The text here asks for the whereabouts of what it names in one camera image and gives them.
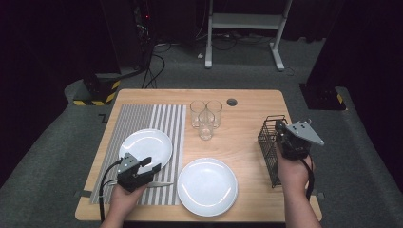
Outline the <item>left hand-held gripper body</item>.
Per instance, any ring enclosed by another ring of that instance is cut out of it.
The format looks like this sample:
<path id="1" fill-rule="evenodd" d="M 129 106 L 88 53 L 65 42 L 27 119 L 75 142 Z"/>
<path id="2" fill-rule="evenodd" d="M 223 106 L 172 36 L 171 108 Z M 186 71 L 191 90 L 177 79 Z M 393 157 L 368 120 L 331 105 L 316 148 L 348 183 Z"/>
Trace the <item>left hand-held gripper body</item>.
<path id="1" fill-rule="evenodd" d="M 125 153 L 118 167 L 117 180 L 126 191 L 133 192 L 137 188 L 153 181 L 150 171 L 139 174 L 140 161 L 130 153 Z"/>

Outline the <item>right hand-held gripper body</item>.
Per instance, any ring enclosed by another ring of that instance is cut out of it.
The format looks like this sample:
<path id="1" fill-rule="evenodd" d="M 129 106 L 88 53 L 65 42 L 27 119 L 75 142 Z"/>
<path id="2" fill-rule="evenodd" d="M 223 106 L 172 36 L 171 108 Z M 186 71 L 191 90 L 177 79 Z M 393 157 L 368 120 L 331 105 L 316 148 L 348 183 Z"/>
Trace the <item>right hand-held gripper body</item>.
<path id="1" fill-rule="evenodd" d="M 277 133 L 277 142 L 282 145 L 282 156 L 285 159 L 303 160 L 310 155 L 313 143 L 324 145 L 324 141 L 306 122 L 286 124 L 286 128 L 287 131 L 283 136 Z"/>

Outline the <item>white plate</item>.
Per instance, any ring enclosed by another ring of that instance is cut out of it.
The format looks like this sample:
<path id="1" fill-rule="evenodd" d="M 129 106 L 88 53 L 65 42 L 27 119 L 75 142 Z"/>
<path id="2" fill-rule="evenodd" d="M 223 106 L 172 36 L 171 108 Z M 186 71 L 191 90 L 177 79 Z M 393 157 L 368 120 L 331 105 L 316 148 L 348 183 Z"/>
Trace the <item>white plate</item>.
<path id="1" fill-rule="evenodd" d="M 161 130 L 142 129 L 127 137 L 119 150 L 119 157 L 130 153 L 138 161 L 151 157 L 151 163 L 140 167 L 138 173 L 150 171 L 160 164 L 165 167 L 172 156 L 173 148 L 171 139 Z"/>
<path id="2" fill-rule="evenodd" d="M 190 162 L 177 180 L 177 194 L 182 205 L 201 217 L 215 217 L 227 212 L 238 197 L 238 180 L 231 168 L 213 158 Z"/>

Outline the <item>black wire cutlery rack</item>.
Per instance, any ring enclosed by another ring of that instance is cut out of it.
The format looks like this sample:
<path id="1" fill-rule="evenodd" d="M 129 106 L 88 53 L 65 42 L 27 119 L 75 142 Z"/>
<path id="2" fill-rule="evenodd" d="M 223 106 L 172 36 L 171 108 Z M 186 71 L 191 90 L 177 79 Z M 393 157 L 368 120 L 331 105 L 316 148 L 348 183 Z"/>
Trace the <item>black wire cutlery rack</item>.
<path id="1" fill-rule="evenodd" d="M 269 173 L 272 187 L 280 185 L 280 180 L 278 177 L 278 158 L 276 151 L 277 121 L 287 123 L 284 115 L 269 115 L 263 121 L 262 127 L 258 134 L 260 150 Z"/>

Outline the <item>person's left hand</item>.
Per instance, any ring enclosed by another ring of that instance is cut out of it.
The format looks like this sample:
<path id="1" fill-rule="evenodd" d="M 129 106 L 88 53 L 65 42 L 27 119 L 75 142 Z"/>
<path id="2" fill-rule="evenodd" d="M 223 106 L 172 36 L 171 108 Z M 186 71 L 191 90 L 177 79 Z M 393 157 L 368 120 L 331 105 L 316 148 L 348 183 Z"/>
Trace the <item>person's left hand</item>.
<path id="1" fill-rule="evenodd" d="M 147 186 L 144 185 L 133 192 L 129 192 L 121 185 L 116 185 L 112 191 L 107 217 L 123 221 L 133 211 L 146 188 Z"/>

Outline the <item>person's right hand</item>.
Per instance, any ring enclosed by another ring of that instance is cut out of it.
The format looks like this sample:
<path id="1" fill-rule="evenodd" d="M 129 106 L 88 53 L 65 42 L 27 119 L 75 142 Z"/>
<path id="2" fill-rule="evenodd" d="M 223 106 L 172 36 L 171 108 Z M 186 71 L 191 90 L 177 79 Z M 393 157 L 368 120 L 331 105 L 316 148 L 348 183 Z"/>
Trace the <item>person's right hand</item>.
<path id="1" fill-rule="evenodd" d="M 277 143 L 278 177 L 282 185 L 284 197 L 307 199 L 305 187 L 310 181 L 315 167 L 312 157 L 290 161 L 282 156 L 282 145 Z"/>

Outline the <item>grey striped placemat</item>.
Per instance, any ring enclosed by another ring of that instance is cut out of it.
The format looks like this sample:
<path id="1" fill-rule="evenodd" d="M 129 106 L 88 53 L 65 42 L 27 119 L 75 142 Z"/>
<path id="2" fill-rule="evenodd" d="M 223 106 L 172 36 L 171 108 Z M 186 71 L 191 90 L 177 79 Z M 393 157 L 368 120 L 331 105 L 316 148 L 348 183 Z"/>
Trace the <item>grey striped placemat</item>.
<path id="1" fill-rule="evenodd" d="M 112 186 L 117 178 L 117 168 L 112 163 L 120 159 L 119 150 L 124 140 L 142 129 L 158 129 L 171 139 L 173 152 L 167 165 L 154 175 L 154 180 L 173 182 L 173 184 L 146 190 L 140 199 L 140 204 L 178 205 L 180 200 L 177 196 L 176 180 L 182 170 L 185 124 L 186 106 L 184 104 L 123 105 L 106 148 L 106 155 L 90 196 L 90 202 L 92 204 L 99 202 L 101 181 L 107 183 L 104 187 L 104 203 L 110 202 Z"/>

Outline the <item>black floor base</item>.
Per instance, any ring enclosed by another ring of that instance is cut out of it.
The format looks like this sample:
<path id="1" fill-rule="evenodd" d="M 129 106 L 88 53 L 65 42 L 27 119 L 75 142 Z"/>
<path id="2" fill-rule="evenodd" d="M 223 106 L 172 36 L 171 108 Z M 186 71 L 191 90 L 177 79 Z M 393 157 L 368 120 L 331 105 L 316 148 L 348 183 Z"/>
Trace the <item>black floor base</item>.
<path id="1" fill-rule="evenodd" d="M 343 98 L 334 88 L 320 88 L 300 84 L 299 89 L 309 109 L 345 110 Z"/>

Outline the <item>clear drinking glass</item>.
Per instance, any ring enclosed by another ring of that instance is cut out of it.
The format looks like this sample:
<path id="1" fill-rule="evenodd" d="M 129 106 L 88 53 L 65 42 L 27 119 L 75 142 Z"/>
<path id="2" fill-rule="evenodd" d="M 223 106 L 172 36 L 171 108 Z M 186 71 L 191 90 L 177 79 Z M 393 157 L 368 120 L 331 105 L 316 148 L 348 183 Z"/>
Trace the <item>clear drinking glass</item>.
<path id="1" fill-rule="evenodd" d="M 199 136 L 202 140 L 208 141 L 213 137 L 214 122 L 215 115 L 209 110 L 199 115 Z"/>
<path id="2" fill-rule="evenodd" d="M 218 128 L 221 125 L 222 103 L 219 101 L 209 101 L 206 104 L 206 108 L 214 114 L 214 127 Z"/>
<path id="3" fill-rule="evenodd" d="M 193 127 L 198 128 L 199 125 L 199 115 L 203 113 L 206 109 L 206 104 L 203 101 L 193 101 L 190 104 L 191 111 L 191 124 Z"/>

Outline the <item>black yellow striped base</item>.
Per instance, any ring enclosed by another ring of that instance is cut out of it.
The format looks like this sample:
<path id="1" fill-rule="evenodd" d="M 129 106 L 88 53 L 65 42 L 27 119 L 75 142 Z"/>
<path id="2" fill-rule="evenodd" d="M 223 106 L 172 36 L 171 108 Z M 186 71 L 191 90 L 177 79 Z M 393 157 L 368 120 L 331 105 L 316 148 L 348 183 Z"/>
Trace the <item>black yellow striped base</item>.
<path id="1" fill-rule="evenodd" d="M 85 77 L 80 83 L 72 101 L 75 105 L 109 105 L 115 98 L 120 80 Z"/>

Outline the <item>dark curtain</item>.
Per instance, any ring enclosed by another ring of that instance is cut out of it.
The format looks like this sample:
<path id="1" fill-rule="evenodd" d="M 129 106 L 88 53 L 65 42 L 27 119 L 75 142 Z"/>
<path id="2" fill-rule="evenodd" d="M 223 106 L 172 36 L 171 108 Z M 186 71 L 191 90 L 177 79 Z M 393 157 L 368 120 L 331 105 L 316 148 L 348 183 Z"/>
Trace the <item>dark curtain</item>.
<path id="1" fill-rule="evenodd" d="M 0 187 L 66 108 L 66 86 L 95 79 L 87 46 L 101 9 L 101 0 L 0 0 Z"/>
<path id="2" fill-rule="evenodd" d="M 342 5 L 306 85 L 348 89 L 367 134 L 403 192 L 403 0 Z"/>

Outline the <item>white metal stand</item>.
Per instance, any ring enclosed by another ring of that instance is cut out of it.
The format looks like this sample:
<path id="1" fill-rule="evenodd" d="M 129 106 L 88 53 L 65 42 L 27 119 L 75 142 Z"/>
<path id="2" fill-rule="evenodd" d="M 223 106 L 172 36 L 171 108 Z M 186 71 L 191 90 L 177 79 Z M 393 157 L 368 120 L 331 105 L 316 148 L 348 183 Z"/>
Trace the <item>white metal stand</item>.
<path id="1" fill-rule="evenodd" d="M 209 0 L 207 42 L 204 55 L 204 67 L 213 66 L 212 34 L 213 29 L 261 29 L 275 30 L 275 41 L 269 44 L 278 71 L 283 71 L 285 66 L 281 60 L 278 46 L 288 19 L 293 0 L 286 0 L 282 14 L 239 14 L 216 13 L 213 7 L 214 0 Z"/>

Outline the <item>black equipment tower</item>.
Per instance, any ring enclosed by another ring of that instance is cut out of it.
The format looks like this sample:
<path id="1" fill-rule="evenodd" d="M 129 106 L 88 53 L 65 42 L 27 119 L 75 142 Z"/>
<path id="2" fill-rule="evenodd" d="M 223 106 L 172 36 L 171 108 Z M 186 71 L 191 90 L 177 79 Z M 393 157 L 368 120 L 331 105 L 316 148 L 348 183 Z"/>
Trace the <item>black equipment tower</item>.
<path id="1" fill-rule="evenodd" d="M 120 71 L 146 68 L 154 42 L 148 0 L 101 0 Z"/>

